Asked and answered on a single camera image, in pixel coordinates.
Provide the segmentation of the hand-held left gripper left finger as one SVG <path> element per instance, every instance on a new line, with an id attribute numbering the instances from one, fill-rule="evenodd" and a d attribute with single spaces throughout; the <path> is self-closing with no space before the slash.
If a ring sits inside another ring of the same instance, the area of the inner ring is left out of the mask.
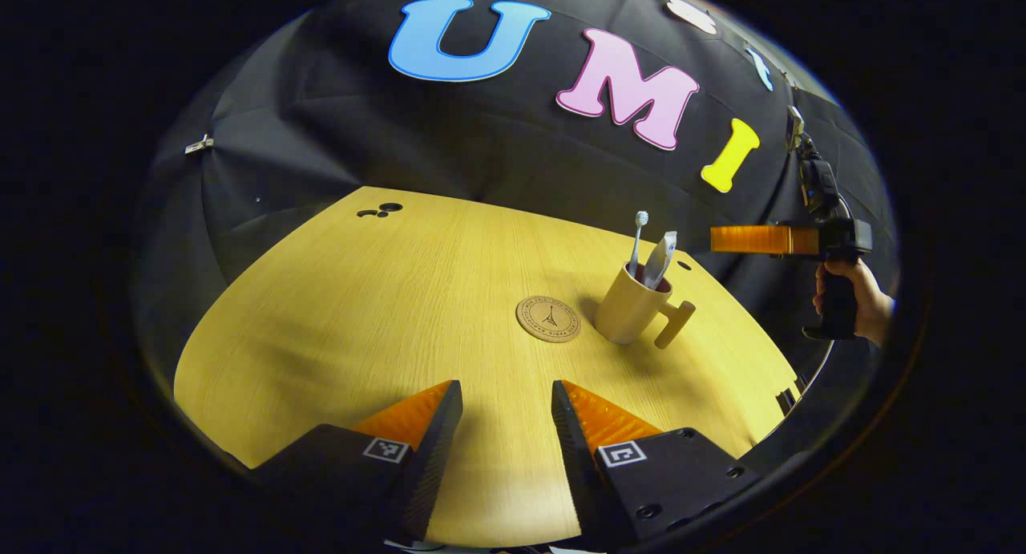
<path id="1" fill-rule="evenodd" d="M 312 427 L 247 477 L 334 543 L 422 542 L 463 409 L 459 381 L 446 380 L 358 426 Z"/>

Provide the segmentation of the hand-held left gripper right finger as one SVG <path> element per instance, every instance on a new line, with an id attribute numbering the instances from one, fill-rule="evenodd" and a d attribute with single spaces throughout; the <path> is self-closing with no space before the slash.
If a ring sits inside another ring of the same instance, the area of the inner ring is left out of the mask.
<path id="1" fill-rule="evenodd" d="M 590 549 L 690 528 L 762 479 L 693 427 L 657 430 L 568 380 L 553 383 L 551 413 Z"/>

